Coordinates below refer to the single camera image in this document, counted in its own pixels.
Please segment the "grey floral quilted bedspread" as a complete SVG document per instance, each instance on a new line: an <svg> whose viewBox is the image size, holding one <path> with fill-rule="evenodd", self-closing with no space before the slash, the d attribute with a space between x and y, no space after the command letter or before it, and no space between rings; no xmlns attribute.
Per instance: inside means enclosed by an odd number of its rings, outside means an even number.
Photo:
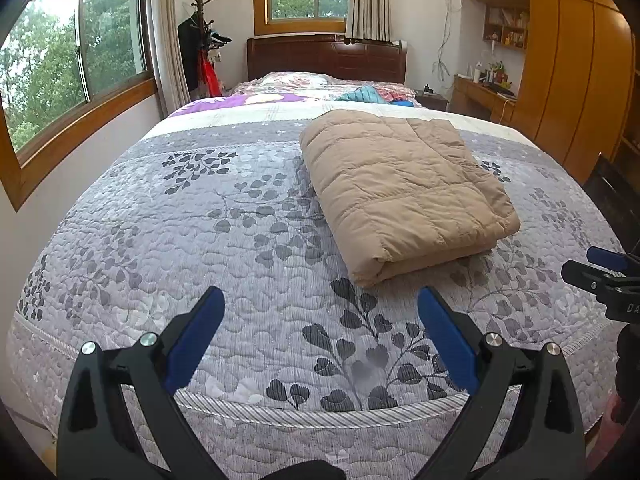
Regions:
<svg viewBox="0 0 640 480"><path fill-rule="evenodd" d="M620 326L561 269L620 242L579 184L516 130L451 115L520 230L484 254L365 290L349 281L299 151L303 128L333 109L284 102L169 117L80 196L27 275L6 344L17 387L50 430L84 342L129 346L213 285L224 320L176 399L231 478L315 458L352 479L412 477L466 399L418 318L424 285L510 344L559 344L582 421L597 422Z"/></svg>

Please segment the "orange wooden wardrobe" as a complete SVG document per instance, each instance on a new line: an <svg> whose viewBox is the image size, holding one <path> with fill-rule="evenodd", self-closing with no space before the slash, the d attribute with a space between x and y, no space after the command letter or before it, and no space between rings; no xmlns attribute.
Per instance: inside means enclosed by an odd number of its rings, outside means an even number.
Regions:
<svg viewBox="0 0 640 480"><path fill-rule="evenodd" d="M627 125L636 45L613 0L480 0L528 4L524 70L510 126L585 182Z"/></svg>

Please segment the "beige quilted down coat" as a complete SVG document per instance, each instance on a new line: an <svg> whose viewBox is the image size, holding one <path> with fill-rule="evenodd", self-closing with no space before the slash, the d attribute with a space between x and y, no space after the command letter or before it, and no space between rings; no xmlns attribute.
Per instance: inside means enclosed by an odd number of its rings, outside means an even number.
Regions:
<svg viewBox="0 0 640 480"><path fill-rule="evenodd" d="M503 185L446 120L330 110L299 146L348 274L363 288L487 252L521 227Z"/></svg>

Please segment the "striped rear curtain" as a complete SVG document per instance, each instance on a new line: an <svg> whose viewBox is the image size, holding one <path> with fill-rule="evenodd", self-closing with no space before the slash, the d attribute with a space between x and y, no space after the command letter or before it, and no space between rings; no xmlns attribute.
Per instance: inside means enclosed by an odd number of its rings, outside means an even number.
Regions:
<svg viewBox="0 0 640 480"><path fill-rule="evenodd" d="M391 42L390 0L348 0L345 36Z"/></svg>

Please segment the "dark wooden headboard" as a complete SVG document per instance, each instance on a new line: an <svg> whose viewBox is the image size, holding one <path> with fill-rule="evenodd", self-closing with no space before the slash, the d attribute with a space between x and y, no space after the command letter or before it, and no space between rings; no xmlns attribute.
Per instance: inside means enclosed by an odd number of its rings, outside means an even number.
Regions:
<svg viewBox="0 0 640 480"><path fill-rule="evenodd" d="M347 40L340 35L285 35L246 40L247 75L274 72L326 74L345 80L404 84L408 47L403 41Z"/></svg>

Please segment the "teal garment on bed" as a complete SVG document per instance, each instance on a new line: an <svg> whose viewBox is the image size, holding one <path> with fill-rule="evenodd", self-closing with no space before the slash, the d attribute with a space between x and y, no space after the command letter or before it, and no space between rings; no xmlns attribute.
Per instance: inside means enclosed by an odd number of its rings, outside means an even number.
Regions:
<svg viewBox="0 0 640 480"><path fill-rule="evenodd" d="M387 104L384 99L373 86L366 84L360 86L355 90L341 94L336 98L337 101L342 102L357 102L357 103L369 103L369 104Z"/></svg>

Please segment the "wooden desk with clutter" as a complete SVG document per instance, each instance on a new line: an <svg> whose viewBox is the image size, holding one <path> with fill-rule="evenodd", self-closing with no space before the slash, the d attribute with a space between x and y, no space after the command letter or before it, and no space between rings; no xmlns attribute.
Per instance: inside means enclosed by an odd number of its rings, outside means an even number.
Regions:
<svg viewBox="0 0 640 480"><path fill-rule="evenodd" d="M516 101L491 90L486 84L474 82L469 76L454 75L448 112L469 116L500 125L510 125Z"/></svg>

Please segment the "dark chair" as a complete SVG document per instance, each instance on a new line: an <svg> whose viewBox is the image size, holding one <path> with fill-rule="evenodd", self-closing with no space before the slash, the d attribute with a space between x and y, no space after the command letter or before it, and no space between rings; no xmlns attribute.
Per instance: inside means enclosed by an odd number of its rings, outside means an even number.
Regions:
<svg viewBox="0 0 640 480"><path fill-rule="evenodd" d="M626 252L639 253L639 194L600 154L582 186Z"/></svg>

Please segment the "wall shelf with items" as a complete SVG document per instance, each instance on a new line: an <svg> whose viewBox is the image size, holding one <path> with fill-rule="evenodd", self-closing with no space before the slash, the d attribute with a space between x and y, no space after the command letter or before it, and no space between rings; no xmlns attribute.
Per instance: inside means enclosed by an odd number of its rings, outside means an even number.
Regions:
<svg viewBox="0 0 640 480"><path fill-rule="evenodd" d="M491 44L525 51L528 43L529 10L488 6L483 39Z"/></svg>

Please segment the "coat stand with clothes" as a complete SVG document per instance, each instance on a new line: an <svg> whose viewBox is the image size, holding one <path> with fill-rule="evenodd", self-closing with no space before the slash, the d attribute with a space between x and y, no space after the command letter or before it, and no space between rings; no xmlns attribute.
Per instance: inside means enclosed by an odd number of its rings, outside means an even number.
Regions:
<svg viewBox="0 0 640 480"><path fill-rule="evenodd" d="M205 18L205 6L214 0L192 0L192 13L178 25L178 40L186 86L193 99L219 98L224 95L210 58L230 44L231 38L218 34L214 20Z"/></svg>

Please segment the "floral pillow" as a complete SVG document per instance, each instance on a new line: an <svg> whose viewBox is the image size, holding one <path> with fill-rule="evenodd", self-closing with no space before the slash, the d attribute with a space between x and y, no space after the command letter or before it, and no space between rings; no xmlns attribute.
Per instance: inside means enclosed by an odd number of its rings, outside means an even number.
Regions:
<svg viewBox="0 0 640 480"><path fill-rule="evenodd" d="M354 85L326 74L308 72L271 72L266 76L241 82L231 90L232 96L258 93L296 93L302 96L338 96Z"/></svg>

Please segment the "beige side curtain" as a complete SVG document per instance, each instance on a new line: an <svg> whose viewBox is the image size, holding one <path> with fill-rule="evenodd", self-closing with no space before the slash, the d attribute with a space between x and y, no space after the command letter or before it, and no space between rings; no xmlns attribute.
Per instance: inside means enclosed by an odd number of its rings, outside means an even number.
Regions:
<svg viewBox="0 0 640 480"><path fill-rule="evenodd" d="M163 116L191 101L182 66L175 0L145 0L152 69Z"/></svg>

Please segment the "large side window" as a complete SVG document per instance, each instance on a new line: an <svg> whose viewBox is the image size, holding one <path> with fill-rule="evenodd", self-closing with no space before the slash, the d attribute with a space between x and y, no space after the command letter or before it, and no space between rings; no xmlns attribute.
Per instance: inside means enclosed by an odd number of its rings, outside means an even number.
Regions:
<svg viewBox="0 0 640 480"><path fill-rule="evenodd" d="M155 91L145 0L1 0L1 184L13 208Z"/></svg>

